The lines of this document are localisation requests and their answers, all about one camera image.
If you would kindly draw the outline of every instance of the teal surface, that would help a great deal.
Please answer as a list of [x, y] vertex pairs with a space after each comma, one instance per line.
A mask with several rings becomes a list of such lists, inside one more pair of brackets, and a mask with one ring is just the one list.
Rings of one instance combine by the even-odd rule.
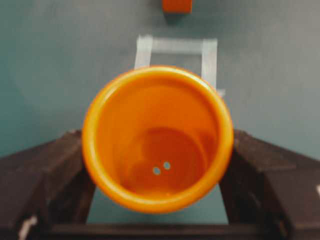
[[[163, 15], [158, 0], [1, 0], [0, 156], [80, 128], [99, 89], [133, 68], [138, 35], [151, 34], [217, 38], [217, 87], [226, 90], [234, 126], [320, 159], [319, 13], [318, 0], [195, 0], [184, 16]], [[218, 188], [157, 216], [97, 191], [89, 221], [223, 223], [226, 216]]]

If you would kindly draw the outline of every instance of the orange plastic cup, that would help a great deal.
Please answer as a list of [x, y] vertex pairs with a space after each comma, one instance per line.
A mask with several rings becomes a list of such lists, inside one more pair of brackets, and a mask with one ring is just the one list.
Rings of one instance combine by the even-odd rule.
[[233, 145], [229, 112], [198, 76], [169, 66], [107, 84], [83, 127], [84, 162], [111, 199], [168, 213], [203, 197], [224, 175]]

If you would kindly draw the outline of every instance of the orange flower pot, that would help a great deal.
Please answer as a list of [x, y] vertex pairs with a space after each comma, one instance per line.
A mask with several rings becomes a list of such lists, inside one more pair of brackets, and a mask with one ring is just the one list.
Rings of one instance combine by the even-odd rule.
[[93, 181], [120, 205], [168, 213], [203, 197], [224, 175], [233, 145], [229, 112], [198, 76], [169, 66], [107, 84], [83, 126]]

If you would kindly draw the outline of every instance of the orange cube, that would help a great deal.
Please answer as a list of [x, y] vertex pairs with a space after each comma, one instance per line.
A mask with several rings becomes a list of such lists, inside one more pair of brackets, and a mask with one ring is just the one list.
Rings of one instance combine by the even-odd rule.
[[162, 0], [165, 13], [188, 14], [192, 11], [192, 0]]

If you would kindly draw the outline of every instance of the cup rim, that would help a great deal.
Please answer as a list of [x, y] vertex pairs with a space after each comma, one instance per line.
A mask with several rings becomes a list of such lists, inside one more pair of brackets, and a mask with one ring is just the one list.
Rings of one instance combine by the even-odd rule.
[[[219, 144], [212, 164], [192, 186], [164, 199], [150, 199], [119, 185], [105, 172], [96, 151], [96, 130], [101, 109], [114, 91], [128, 82], [150, 72], [167, 72], [183, 76], [206, 97], [217, 114]], [[223, 177], [229, 165], [233, 146], [233, 124], [230, 113], [215, 89], [194, 73], [185, 69], [157, 65], [142, 67], [121, 74], [109, 82], [92, 101], [83, 124], [82, 151], [84, 163], [94, 183], [116, 203], [142, 213], [169, 213], [187, 207], [208, 193]]]

